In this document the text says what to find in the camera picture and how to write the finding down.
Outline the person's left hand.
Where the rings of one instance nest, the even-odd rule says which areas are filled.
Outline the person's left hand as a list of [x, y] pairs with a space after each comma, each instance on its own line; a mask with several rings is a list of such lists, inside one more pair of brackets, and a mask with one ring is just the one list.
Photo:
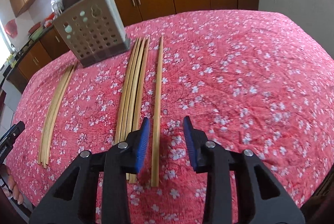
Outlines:
[[24, 197], [20, 192], [19, 186], [16, 183], [10, 168], [4, 164], [1, 165], [1, 175], [7, 176], [7, 187], [2, 188], [8, 199], [13, 198], [19, 205], [23, 204]]

